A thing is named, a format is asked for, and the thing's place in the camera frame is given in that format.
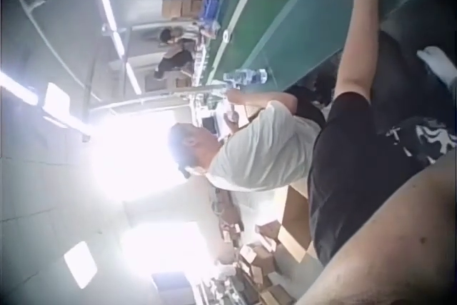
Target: patterned fabric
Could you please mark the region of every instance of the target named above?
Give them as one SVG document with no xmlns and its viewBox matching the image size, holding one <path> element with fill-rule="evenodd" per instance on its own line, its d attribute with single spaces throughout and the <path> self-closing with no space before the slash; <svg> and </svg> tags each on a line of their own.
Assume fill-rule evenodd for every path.
<svg viewBox="0 0 457 305">
<path fill-rule="evenodd" d="M 457 136 L 435 119 L 415 117 L 386 133 L 394 145 L 414 157 L 425 168 L 457 146 Z"/>
</svg>

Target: white t-shirt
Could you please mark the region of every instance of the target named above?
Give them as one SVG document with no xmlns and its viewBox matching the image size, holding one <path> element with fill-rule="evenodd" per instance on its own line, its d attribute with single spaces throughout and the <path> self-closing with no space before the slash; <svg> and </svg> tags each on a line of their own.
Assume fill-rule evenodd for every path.
<svg viewBox="0 0 457 305">
<path fill-rule="evenodd" d="M 313 121 L 295 117 L 279 101 L 233 135 L 214 157 L 207 179 L 229 191 L 266 191 L 308 176 L 314 141 Z"/>
</svg>

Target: black shirt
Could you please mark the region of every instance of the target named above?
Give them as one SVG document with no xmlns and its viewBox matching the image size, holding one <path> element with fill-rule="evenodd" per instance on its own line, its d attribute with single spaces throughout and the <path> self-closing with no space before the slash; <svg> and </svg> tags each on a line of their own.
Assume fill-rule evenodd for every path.
<svg viewBox="0 0 457 305">
<path fill-rule="evenodd" d="M 311 235 L 321 263 L 327 265 L 422 168 L 391 136 L 376 134 L 365 98 L 356 93 L 340 95 L 316 140 L 308 178 Z"/>
<path fill-rule="evenodd" d="M 163 58 L 157 66 L 157 70 L 161 72 L 173 71 L 175 69 L 183 67 L 185 64 L 193 60 L 194 59 L 192 58 L 192 53 L 184 49 L 181 50 L 179 53 L 174 54 L 169 59 Z"/>
</svg>

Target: person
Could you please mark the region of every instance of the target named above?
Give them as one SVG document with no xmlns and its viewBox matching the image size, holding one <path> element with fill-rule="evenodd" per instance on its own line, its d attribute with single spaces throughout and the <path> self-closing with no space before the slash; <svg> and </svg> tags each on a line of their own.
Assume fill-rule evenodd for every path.
<svg viewBox="0 0 457 305">
<path fill-rule="evenodd" d="M 189 43 L 199 41 L 199 35 L 214 39 L 215 36 L 203 28 L 193 28 L 185 30 L 182 26 L 165 28 L 159 34 L 159 39 L 165 44 Z"/>
<path fill-rule="evenodd" d="M 167 71 L 180 70 L 187 76 L 194 72 L 194 58 L 192 53 L 182 44 L 172 46 L 164 55 L 154 72 L 154 78 L 163 80 Z"/>
<path fill-rule="evenodd" d="M 244 94 L 230 89 L 227 98 L 263 110 L 225 144 L 205 128 L 175 124 L 169 148 L 183 174 L 205 174 L 215 187 L 229 191 L 275 189 L 307 175 L 314 141 L 325 123 L 317 108 L 315 117 L 299 116 L 308 104 L 283 92 Z"/>
<path fill-rule="evenodd" d="M 394 192 L 296 304 L 457 304 L 456 159 L 454 149 Z"/>
<path fill-rule="evenodd" d="M 378 0 L 353 0 L 335 100 L 313 150 L 310 227 L 324 266 L 395 190 L 457 142 L 453 128 L 421 116 L 378 134 L 370 105 L 378 25 Z"/>
</svg>

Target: plastic bottle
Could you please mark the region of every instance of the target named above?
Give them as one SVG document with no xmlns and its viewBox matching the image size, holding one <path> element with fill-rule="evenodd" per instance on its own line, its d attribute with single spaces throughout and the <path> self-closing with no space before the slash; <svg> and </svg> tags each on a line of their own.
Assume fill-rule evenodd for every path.
<svg viewBox="0 0 457 305">
<path fill-rule="evenodd" d="M 230 73 L 225 73 L 225 82 L 231 82 L 234 86 L 265 84 L 268 80 L 268 73 L 265 69 L 253 71 L 252 69 L 237 69 Z"/>
</svg>

